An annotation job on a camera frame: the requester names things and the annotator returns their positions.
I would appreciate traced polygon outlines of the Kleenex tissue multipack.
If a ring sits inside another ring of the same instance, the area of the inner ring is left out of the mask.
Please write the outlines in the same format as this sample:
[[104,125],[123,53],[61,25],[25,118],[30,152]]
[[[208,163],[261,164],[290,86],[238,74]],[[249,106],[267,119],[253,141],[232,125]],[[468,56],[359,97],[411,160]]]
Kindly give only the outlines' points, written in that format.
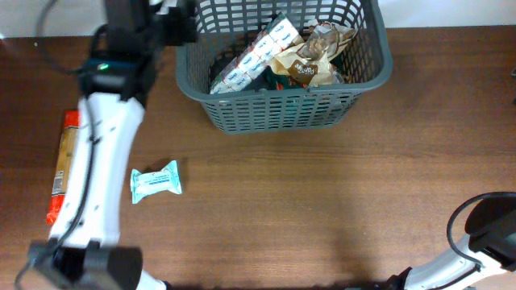
[[302,37],[288,17],[280,12],[257,37],[212,81],[210,94],[244,90],[268,66],[275,55],[300,44]]

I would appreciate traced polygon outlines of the beige brown snack pouch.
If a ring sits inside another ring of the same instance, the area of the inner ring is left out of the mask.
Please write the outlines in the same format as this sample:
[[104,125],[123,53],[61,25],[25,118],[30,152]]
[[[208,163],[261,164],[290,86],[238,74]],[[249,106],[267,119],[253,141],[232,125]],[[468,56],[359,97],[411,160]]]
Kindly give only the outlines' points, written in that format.
[[303,60],[298,55],[298,51],[304,46],[303,43],[292,46],[285,49],[282,52],[277,53],[269,62],[268,65],[272,71],[277,75],[289,76],[289,69],[293,65],[295,60]]
[[294,61],[290,76],[307,86],[333,85],[331,61],[343,53],[357,30],[316,19],[309,21],[308,30],[310,36],[301,42],[304,46],[298,51],[303,60]]

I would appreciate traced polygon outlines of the orange spaghetti pasta package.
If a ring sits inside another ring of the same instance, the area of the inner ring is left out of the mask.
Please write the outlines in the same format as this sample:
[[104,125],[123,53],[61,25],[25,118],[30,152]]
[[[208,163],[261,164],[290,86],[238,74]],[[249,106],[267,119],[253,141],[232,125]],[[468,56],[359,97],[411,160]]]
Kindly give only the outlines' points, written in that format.
[[64,113],[63,128],[56,161],[56,171],[52,184],[51,202],[46,215],[46,221],[53,225],[59,215],[67,191],[69,170],[75,147],[77,129],[79,127],[78,110],[67,110]]

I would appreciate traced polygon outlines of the mint green snack wrapper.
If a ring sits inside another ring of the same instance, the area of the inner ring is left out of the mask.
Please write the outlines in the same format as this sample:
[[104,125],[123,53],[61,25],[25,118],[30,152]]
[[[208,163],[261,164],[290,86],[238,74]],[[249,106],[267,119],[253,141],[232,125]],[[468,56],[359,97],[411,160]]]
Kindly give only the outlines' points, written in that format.
[[138,195],[150,195],[161,191],[182,194],[177,161],[169,162],[158,172],[142,173],[136,169],[131,171],[131,192]]

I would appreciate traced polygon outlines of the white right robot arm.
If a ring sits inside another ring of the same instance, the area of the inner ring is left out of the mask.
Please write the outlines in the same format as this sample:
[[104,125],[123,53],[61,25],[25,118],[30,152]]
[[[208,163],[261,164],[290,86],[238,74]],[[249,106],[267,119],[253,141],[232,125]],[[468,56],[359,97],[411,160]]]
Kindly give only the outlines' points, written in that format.
[[[457,242],[452,228],[460,213],[475,205]],[[491,192],[459,205],[447,222],[449,249],[429,263],[408,267],[377,289],[466,289],[491,276],[515,271],[515,193]]]

